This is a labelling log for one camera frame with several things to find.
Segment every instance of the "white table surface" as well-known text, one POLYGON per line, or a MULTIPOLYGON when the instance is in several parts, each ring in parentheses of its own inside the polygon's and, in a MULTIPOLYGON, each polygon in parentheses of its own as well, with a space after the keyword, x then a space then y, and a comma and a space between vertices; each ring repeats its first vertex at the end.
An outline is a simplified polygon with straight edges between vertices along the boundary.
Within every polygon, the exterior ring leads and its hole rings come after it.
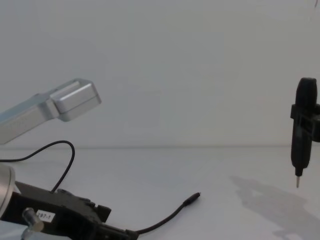
MULTIPOLYGON (((17 158, 32 151, 0 152, 1 158, 17 158)), ((202 193, 141 240, 318 240, 318 156, 320 148, 314 148, 296 189, 288 147, 77 149, 61 188, 111 208, 107 224, 130 230, 157 223, 202 193)), ((67 149, 51 149, 14 163, 16 180, 50 189, 69 157, 67 149)), ((1 222, 0 239, 17 240, 21 229, 1 222)))

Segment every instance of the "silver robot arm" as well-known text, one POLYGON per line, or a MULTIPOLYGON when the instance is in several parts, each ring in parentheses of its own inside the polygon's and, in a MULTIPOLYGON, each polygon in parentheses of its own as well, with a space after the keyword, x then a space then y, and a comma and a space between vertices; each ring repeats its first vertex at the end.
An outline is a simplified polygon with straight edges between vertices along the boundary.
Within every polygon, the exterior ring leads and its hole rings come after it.
POLYGON ((51 119, 71 121, 100 103, 94 84, 80 78, 46 93, 38 93, 0 113, 0 144, 10 142, 51 119))

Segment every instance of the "white backdrop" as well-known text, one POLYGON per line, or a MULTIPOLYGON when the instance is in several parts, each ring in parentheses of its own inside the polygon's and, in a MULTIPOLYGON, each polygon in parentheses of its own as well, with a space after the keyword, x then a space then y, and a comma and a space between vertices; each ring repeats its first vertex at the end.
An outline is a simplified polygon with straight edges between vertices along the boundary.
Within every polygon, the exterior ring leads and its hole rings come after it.
POLYGON ((320 79, 315 1, 1 0, 0 111, 76 77, 103 101, 5 147, 289 145, 320 79))

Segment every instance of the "cylindrical metal part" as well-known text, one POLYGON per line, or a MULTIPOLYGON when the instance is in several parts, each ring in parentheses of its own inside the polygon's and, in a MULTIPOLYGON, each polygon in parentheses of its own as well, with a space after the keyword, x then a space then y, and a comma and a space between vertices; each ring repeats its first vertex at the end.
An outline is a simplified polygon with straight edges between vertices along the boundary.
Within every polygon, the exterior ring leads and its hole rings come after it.
POLYGON ((12 167, 0 163, 0 218, 10 202, 16 182, 12 167))
POLYGON ((23 219, 29 225, 29 229, 34 232, 41 232, 45 225, 44 222, 36 215, 36 212, 33 208, 26 208, 22 213, 23 219))

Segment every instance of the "black wire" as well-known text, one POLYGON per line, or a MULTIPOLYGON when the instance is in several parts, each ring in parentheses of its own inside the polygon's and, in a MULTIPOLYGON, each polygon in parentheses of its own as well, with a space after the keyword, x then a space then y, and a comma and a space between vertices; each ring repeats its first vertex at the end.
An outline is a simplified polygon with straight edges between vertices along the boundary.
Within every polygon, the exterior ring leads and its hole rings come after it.
POLYGON ((43 150, 47 149, 47 148, 50 148, 51 146, 53 145, 57 145, 57 144, 67 144, 70 146, 71 150, 72 150, 72 155, 71 155, 71 159, 69 161, 69 164, 68 166, 66 167, 64 173, 62 174, 62 176, 60 177, 59 181, 56 183, 56 185, 52 188, 52 190, 50 191, 51 193, 54 193, 58 187, 60 186, 60 184, 62 183, 62 181, 65 179, 67 173, 69 172, 71 166, 72 166, 72 163, 74 162, 74 159, 75 159, 75 155, 76 155, 76 149, 75 149, 75 146, 69 142, 69 141, 66 141, 66 140, 60 140, 60 141, 54 141, 54 142, 51 142, 49 143, 48 145, 45 145, 43 146, 42 148, 38 149, 37 151, 31 153, 30 155, 28 156, 25 156, 25 157, 22 157, 22 158, 17 158, 17 159, 0 159, 0 163, 16 163, 16 162, 22 162, 24 160, 27 160, 31 157, 33 157, 34 155, 42 152, 43 150))
POLYGON ((149 233, 153 230, 156 230, 157 228, 161 227, 162 225, 166 224, 167 222, 169 222, 170 220, 172 220, 175 216, 178 215, 178 213, 180 213, 180 211, 185 208, 186 206, 193 204, 199 197, 200 197, 200 192, 197 192, 195 194, 193 194, 191 197, 189 197, 187 200, 185 200, 178 208, 177 210, 175 210, 170 216, 168 216, 167 218, 163 219, 162 221, 158 222, 157 224, 147 227, 145 229, 141 229, 138 231, 135 231, 138 235, 141 234, 146 234, 149 233))

